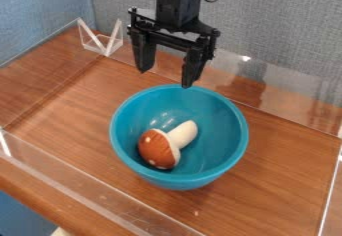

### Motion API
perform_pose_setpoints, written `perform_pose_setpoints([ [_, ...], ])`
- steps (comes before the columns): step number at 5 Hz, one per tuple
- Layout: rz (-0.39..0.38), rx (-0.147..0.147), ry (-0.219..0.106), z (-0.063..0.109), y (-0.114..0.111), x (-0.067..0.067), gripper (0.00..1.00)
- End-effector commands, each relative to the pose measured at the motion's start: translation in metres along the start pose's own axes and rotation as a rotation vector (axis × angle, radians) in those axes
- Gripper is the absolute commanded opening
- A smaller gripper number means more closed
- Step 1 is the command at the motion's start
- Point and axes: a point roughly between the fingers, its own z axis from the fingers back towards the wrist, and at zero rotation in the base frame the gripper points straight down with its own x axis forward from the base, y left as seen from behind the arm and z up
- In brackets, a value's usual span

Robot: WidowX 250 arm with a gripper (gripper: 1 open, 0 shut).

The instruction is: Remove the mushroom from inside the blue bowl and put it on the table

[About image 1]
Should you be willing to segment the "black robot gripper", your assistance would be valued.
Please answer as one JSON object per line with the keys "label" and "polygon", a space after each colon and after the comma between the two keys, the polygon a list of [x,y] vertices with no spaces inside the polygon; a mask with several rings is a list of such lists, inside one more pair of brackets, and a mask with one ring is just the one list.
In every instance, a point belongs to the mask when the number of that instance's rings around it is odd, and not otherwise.
{"label": "black robot gripper", "polygon": [[156,0],[154,9],[130,7],[128,35],[137,70],[144,73],[154,64],[156,46],[188,51],[181,67],[181,87],[189,88],[200,78],[220,35],[200,21],[201,2],[217,0]]}

